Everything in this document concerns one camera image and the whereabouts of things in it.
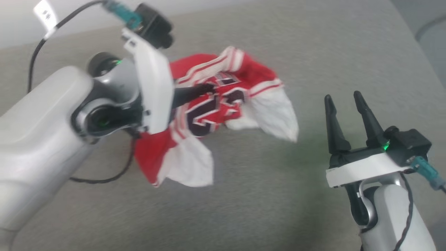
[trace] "garment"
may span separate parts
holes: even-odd
[[[192,55],[171,63],[171,71],[177,88],[212,84],[215,93],[177,108],[166,131],[141,134],[135,157],[154,186],[166,177],[191,187],[211,185],[212,154],[198,138],[221,124],[233,130],[261,128],[296,142],[297,119],[282,82],[243,51],[228,47],[220,56]]]

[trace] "teal connector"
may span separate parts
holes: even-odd
[[[104,5],[104,8],[116,16],[118,16],[121,20],[123,20],[127,26],[127,28],[135,31],[138,30],[142,24],[142,18],[140,15],[136,14],[132,10],[128,9],[125,5],[120,4],[116,1],[109,0]]]
[[[415,157],[410,166],[415,169],[419,174],[423,175],[430,183],[430,186],[434,190],[439,190],[446,184],[446,181],[438,175],[438,171],[435,170],[427,161],[420,156]]]

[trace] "red and white jersey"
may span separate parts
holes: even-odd
[[[213,183],[211,152],[197,139],[222,123],[230,129],[261,128],[295,142],[294,110],[276,74],[234,47],[220,54],[196,54],[171,63],[177,88],[212,84],[215,93],[177,108],[169,128],[141,134],[135,157],[149,182],[166,178],[191,187]]]

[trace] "gray tabletop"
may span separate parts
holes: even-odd
[[[272,0],[172,18],[173,60],[239,47],[274,69],[300,126],[297,144],[259,130],[222,129],[204,139],[215,184],[152,188],[136,165],[116,182],[67,183],[19,234],[20,250],[359,250],[343,189],[325,180],[329,154],[323,98],[331,94],[352,147],[365,145],[353,92],[381,125],[416,128],[446,176],[446,96],[410,30],[387,0]],[[99,51],[123,54],[119,29],[50,41],[36,68],[85,66]],[[0,111],[25,92],[32,46],[0,51]],[[110,137],[77,175],[106,178],[125,162],[128,138]],[[446,218],[444,195],[412,175],[415,203],[430,228]]]

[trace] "white cable label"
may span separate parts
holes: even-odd
[[[47,0],[42,0],[34,7],[34,14],[45,27],[46,31],[49,32],[58,23],[56,12],[54,12],[50,3]]]

